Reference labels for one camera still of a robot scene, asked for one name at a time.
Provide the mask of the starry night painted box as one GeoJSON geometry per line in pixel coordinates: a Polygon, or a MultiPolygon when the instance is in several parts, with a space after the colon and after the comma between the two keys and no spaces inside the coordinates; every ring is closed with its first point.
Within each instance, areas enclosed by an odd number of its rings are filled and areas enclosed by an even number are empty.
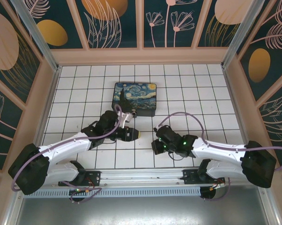
{"type": "Polygon", "coordinates": [[[137,112],[137,117],[154,117],[156,114],[156,84],[117,82],[114,85],[112,108],[118,104],[123,113],[137,112]]]}

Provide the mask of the aluminium side edge strip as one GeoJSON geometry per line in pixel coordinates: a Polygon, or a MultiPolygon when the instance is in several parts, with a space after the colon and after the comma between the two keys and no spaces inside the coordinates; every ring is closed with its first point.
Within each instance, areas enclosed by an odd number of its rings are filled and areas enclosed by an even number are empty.
{"type": "Polygon", "coordinates": [[[238,125],[239,125],[242,140],[244,141],[245,144],[248,144],[248,138],[247,138],[245,130],[244,130],[243,119],[240,115],[240,110],[239,110],[239,107],[237,105],[237,100],[236,100],[234,90],[232,88],[232,83],[230,81],[230,78],[229,78],[226,70],[222,68],[222,71],[223,71],[224,79],[225,79],[226,84],[227,84],[228,92],[230,94],[230,98],[231,98],[231,101],[232,101],[234,112],[235,112],[235,115],[236,115],[236,118],[237,118],[237,122],[238,122],[238,125]]]}
{"type": "Polygon", "coordinates": [[[58,66],[56,72],[53,74],[52,82],[49,88],[48,95],[46,97],[45,107],[43,109],[43,114],[40,119],[38,133],[35,136],[35,143],[39,146],[43,143],[43,135],[45,133],[45,128],[47,125],[47,120],[50,114],[52,101],[55,95],[56,87],[58,85],[59,76],[61,73],[62,67],[58,66]]]}

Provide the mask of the grey metal sheet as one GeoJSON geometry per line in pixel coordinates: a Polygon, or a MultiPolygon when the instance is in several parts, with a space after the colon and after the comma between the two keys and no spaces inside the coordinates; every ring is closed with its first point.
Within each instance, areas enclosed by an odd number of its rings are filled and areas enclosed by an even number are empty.
{"type": "Polygon", "coordinates": [[[196,196],[24,199],[8,225],[277,225],[254,191],[211,202],[196,196]]]}

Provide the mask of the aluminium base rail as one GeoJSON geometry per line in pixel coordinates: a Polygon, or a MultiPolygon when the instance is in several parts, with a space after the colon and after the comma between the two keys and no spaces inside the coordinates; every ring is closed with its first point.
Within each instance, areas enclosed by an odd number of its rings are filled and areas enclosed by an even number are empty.
{"type": "MultiPolygon", "coordinates": [[[[149,169],[97,169],[100,171],[99,187],[103,188],[142,188],[175,187],[185,185],[180,178],[185,168],[149,168],[149,169]]],[[[209,184],[187,184],[189,186],[211,186],[209,184]]]]}

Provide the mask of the aluminium corner post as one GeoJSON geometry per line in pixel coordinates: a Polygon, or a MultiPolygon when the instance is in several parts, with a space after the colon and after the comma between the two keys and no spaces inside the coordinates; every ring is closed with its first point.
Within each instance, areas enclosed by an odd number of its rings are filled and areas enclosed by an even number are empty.
{"type": "Polygon", "coordinates": [[[11,3],[13,4],[14,8],[18,12],[20,18],[24,22],[27,29],[32,34],[33,39],[35,40],[38,48],[41,50],[43,56],[49,63],[50,67],[54,70],[54,72],[57,72],[58,70],[58,64],[51,53],[51,50],[48,46],[48,44],[45,42],[44,38],[42,37],[42,34],[40,30],[37,27],[37,24],[29,14],[25,4],[22,0],[11,0],[11,3]]]}
{"type": "Polygon", "coordinates": [[[241,46],[243,40],[250,33],[250,29],[253,26],[256,18],[260,12],[263,12],[263,6],[265,1],[270,0],[252,0],[252,3],[249,5],[246,10],[246,14],[242,19],[233,39],[228,47],[228,50],[221,62],[222,69],[225,70],[231,63],[232,59],[236,55],[237,50],[241,46]]]}

